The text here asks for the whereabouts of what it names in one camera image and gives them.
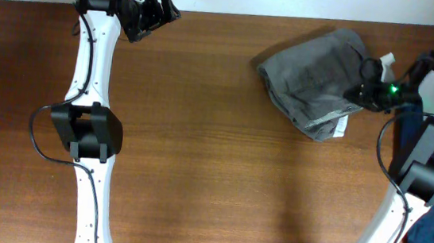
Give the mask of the grey shorts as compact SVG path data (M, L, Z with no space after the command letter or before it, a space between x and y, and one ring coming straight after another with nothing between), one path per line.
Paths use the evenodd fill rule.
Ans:
M355 31L337 29L272 55L257 72L275 107L322 142L334 136L340 118L362 109L344 92L362 82L358 69L369 55Z

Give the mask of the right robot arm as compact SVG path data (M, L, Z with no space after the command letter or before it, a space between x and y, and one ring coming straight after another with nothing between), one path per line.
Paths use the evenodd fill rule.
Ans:
M420 54L403 76L390 78L387 55L363 60L372 75L344 91L346 100L371 112L397 114L382 127L402 118L417 118L420 127L401 147L389 166L380 169L389 180L378 212L356 243L400 243L420 218L434 206L434 51Z

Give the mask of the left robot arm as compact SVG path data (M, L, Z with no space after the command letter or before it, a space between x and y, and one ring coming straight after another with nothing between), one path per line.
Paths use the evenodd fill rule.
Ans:
M64 101L50 110L61 144L76 173L74 243L113 243L110 179L122 149L123 126L110 109L114 48L124 34L130 43L181 17L171 0L76 0L79 48Z

